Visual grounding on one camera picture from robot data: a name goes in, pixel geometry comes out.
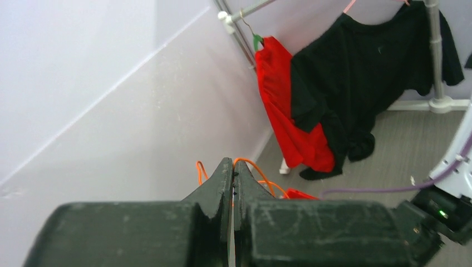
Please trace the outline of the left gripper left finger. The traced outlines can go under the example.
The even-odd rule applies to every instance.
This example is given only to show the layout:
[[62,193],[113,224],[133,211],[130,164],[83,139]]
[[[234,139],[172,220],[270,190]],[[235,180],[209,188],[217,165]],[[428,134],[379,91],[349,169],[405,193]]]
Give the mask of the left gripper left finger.
[[25,266],[228,266],[233,162],[180,201],[71,202],[46,220]]

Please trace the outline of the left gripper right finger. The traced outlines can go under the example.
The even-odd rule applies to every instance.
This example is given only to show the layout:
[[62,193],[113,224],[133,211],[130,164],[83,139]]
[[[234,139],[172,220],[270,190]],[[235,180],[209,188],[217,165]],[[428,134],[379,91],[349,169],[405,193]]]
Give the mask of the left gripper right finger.
[[443,245],[407,204],[283,200],[244,161],[233,174],[236,266],[425,266]]

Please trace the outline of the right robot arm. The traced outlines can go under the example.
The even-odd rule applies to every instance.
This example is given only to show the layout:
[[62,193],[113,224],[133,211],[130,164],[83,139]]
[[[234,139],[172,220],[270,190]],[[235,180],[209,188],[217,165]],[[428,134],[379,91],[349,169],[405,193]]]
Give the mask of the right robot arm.
[[423,225],[461,245],[471,240],[471,104],[441,161],[412,203]]

